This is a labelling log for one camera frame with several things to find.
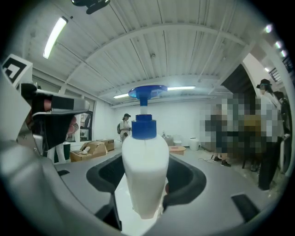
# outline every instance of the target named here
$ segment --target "woman with cap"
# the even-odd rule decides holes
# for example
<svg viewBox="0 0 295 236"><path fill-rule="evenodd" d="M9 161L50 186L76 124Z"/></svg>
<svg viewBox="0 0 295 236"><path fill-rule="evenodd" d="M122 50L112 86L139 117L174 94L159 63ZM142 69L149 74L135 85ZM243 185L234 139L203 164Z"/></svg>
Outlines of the woman with cap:
<svg viewBox="0 0 295 236"><path fill-rule="evenodd" d="M129 117L131 116L128 113L124 114L123 119L120 122L120 137L122 142L124 142L125 138L130 135L131 128L128 122Z"/></svg>
<svg viewBox="0 0 295 236"><path fill-rule="evenodd" d="M259 173L259 187L269 190L275 175L280 156L280 143L283 140L283 121L281 119L281 104L273 93L271 83L267 79L257 85L261 94L261 131L266 137L266 151L262 154Z"/></svg>

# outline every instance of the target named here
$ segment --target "black cap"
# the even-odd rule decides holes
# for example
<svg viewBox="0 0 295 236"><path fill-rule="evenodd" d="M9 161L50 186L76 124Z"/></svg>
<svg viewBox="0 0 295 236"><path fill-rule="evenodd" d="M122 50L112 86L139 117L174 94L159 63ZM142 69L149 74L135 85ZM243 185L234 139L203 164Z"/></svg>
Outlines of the black cap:
<svg viewBox="0 0 295 236"><path fill-rule="evenodd" d="M256 88L260 88L260 85L262 85L262 84L264 84L264 85L271 85L271 82L268 80L268 79L262 79L261 81L260 81L260 84L258 84L257 86L256 86Z"/></svg>

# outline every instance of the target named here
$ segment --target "pixelated blur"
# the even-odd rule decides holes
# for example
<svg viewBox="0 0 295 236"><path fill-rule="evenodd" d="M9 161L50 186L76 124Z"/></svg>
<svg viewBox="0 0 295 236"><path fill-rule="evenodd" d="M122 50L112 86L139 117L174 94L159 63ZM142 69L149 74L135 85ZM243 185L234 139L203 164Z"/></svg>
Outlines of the pixelated blur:
<svg viewBox="0 0 295 236"><path fill-rule="evenodd" d="M211 150L228 156L262 154L277 142L280 116L263 100L234 94L220 103L206 106L200 119L201 139Z"/></svg>

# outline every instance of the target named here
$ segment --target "black rubber pad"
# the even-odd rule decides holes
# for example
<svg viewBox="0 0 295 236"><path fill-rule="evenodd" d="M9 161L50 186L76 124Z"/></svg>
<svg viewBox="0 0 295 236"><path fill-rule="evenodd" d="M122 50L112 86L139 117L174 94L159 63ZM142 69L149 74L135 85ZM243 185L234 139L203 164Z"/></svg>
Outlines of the black rubber pad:
<svg viewBox="0 0 295 236"><path fill-rule="evenodd" d="M245 194L236 195L231 198L245 222L250 221L259 213L258 208Z"/></svg>
<svg viewBox="0 0 295 236"><path fill-rule="evenodd" d="M74 99L53 96L52 97L52 108L53 109L55 108L55 109L73 110L74 109Z"/></svg>
<svg viewBox="0 0 295 236"><path fill-rule="evenodd" d="M59 174L59 176L63 176L63 175L66 175L66 174L68 174L70 172L67 171L67 170L61 170L61 171L58 171L57 173Z"/></svg>

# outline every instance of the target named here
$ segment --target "blue pump nozzle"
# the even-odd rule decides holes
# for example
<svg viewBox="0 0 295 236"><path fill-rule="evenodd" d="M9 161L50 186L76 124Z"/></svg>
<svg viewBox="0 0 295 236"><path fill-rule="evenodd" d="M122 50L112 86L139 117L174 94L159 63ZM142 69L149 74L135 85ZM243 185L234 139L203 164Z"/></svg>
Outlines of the blue pump nozzle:
<svg viewBox="0 0 295 236"><path fill-rule="evenodd" d="M167 91L164 85L148 85L133 88L128 95L137 98L140 106L147 106L148 100L158 96L161 92ZM132 121L132 137L135 139L151 139L157 136L156 121L152 120L152 115L136 115L136 120Z"/></svg>
<svg viewBox="0 0 295 236"><path fill-rule="evenodd" d="M141 106L147 106L148 100L158 96L163 91L167 91L167 87L164 85L147 85L133 88L129 91L128 95L140 100Z"/></svg>

